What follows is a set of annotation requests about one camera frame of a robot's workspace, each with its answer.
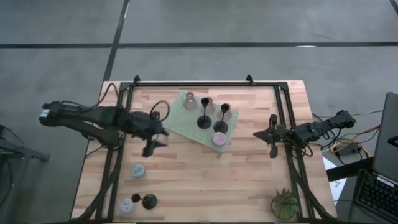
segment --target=succulent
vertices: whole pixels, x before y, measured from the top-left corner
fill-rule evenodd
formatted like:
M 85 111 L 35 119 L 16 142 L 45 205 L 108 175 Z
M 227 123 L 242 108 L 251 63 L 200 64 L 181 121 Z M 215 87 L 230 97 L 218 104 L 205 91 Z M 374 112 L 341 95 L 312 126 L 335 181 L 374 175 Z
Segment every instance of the succulent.
M 282 221 L 290 220 L 299 211 L 299 203 L 289 189 L 283 188 L 281 193 L 276 190 L 274 202 L 277 205 L 279 219 Z

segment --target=pink lid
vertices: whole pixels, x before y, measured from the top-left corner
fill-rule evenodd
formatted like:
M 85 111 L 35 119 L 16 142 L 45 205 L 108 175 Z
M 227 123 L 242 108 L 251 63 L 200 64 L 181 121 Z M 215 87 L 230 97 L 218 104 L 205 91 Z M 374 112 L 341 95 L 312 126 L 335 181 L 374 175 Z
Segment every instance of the pink lid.
M 225 136 L 224 133 L 218 132 L 218 133 L 215 133 L 213 135 L 213 139 L 212 140 L 213 140 L 213 144 L 215 144 L 216 146 L 221 147 L 221 146 L 224 146 L 225 143 L 226 143 L 226 136 Z

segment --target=white paper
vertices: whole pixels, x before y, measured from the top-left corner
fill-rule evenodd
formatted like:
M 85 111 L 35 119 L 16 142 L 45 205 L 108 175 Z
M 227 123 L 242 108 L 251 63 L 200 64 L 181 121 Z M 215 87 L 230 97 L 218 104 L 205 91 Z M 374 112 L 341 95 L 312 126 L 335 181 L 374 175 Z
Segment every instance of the white paper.
M 336 165 L 330 162 L 327 158 L 323 157 L 323 163 L 325 165 L 326 170 L 335 168 Z M 340 198 L 341 192 L 343 191 L 343 187 L 346 183 L 347 178 L 336 180 L 333 182 L 329 182 L 331 194 L 333 196 L 333 200 L 338 200 Z

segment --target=keyboard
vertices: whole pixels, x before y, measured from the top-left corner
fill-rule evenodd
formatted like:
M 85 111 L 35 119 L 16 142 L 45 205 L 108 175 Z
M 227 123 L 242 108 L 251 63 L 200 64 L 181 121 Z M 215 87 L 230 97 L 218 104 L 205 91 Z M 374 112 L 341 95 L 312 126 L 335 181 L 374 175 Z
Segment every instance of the keyboard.
M 359 171 L 353 201 L 380 217 L 398 222 L 398 185 L 376 174 Z

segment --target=potted plant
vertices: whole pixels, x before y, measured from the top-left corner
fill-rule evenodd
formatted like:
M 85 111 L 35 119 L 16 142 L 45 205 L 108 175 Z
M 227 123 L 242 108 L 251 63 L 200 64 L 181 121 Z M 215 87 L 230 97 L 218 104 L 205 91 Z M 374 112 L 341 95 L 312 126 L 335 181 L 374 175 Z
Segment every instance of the potted plant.
M 271 202 L 271 209 L 280 221 L 289 221 L 299 211 L 299 203 L 293 192 L 283 188 L 281 193 L 276 190 L 276 196 Z

